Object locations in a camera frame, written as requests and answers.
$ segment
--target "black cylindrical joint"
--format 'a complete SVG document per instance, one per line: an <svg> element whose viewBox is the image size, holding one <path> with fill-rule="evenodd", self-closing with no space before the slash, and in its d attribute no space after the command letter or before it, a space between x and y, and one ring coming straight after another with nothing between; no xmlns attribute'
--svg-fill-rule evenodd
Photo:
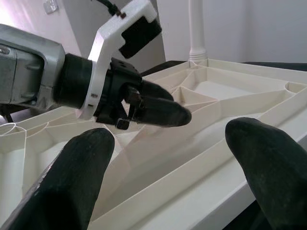
<svg viewBox="0 0 307 230"><path fill-rule="evenodd" d="M92 66L90 60L66 54L53 94L57 104L76 109L82 107L90 85Z"/></svg>

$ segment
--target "white pipe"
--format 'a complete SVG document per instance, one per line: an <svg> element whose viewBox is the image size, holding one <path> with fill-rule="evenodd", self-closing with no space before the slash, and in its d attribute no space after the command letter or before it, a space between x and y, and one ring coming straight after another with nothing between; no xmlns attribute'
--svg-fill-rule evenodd
<svg viewBox="0 0 307 230"><path fill-rule="evenodd" d="M189 0L190 45L189 60L202 61L207 58L203 24L203 0Z"/></svg>

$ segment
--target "black gloved finger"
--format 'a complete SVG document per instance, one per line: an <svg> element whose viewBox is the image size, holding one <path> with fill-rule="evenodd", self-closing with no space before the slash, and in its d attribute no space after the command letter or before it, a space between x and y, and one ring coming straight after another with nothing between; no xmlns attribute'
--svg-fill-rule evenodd
<svg viewBox="0 0 307 230"><path fill-rule="evenodd" d="M85 230L114 150L96 128L71 139L30 188L1 230Z"/></svg>
<svg viewBox="0 0 307 230"><path fill-rule="evenodd" d="M158 84L143 80L140 89L141 95L145 97L163 98L174 101L173 96Z"/></svg>
<svg viewBox="0 0 307 230"><path fill-rule="evenodd" d="M252 118L230 121L227 144L274 229L307 229L307 153L285 132Z"/></svg>

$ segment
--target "white plastic frame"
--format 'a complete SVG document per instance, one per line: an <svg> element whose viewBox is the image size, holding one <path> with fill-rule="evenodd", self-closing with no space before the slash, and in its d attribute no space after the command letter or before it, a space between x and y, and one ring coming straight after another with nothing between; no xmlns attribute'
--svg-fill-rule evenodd
<svg viewBox="0 0 307 230"><path fill-rule="evenodd" d="M91 119L96 111L112 55L125 45L125 39L121 34L142 16L149 23L157 17L157 12L149 0L134 0L122 11L127 15L124 19L115 15L97 31L88 57L93 62L90 85L82 108L76 110L77 116L81 119Z"/></svg>
<svg viewBox="0 0 307 230"><path fill-rule="evenodd" d="M168 87L175 101L192 111L192 122L167 129L132 123L127 131L101 125L114 135L116 146L91 230L155 230L156 226L185 230L203 225L222 229L254 199L224 139L224 127L235 117L255 117L307 147L307 73L208 59L145 78ZM210 90L198 88L204 83ZM10 187L19 193L26 192L70 137L100 126L94 120L76 120L65 108L16 125L0 141L11 137L9 146L20 142L17 136L25 140L25 154L16 160L23 171L16 170L19 182ZM1 170L10 175L15 169ZM9 199L10 210L0 214L2 221L20 199L17 195ZM0 201L0 210L5 210L2 204L7 203Z"/></svg>

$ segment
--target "white 3d-printed tray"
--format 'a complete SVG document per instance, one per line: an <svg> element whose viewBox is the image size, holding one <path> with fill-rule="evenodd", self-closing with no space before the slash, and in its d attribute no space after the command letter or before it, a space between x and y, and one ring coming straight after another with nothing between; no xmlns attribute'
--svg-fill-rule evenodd
<svg viewBox="0 0 307 230"><path fill-rule="evenodd" d="M116 146L90 230L184 230L203 219L222 229L253 199L224 139L225 125L236 117L257 118L307 146L305 72L209 59L145 78L187 107L191 123L131 124L122 131L77 120L71 109L59 108L0 127L0 225L65 143L91 128L109 129ZM223 213L220 207L236 194L242 199Z"/></svg>

